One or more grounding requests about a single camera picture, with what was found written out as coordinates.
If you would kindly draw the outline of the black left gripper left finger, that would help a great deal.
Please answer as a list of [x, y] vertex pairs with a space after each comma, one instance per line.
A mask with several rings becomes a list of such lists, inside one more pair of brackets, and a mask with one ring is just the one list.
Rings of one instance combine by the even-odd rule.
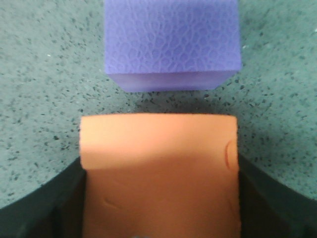
[[80, 238], [86, 172], [76, 159], [27, 196], [0, 210], [2, 238]]

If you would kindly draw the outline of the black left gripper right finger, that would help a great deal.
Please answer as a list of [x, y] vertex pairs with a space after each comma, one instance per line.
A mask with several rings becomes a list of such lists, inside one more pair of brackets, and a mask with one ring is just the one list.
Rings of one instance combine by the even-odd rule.
[[239, 156], [241, 237], [315, 238], [317, 202]]

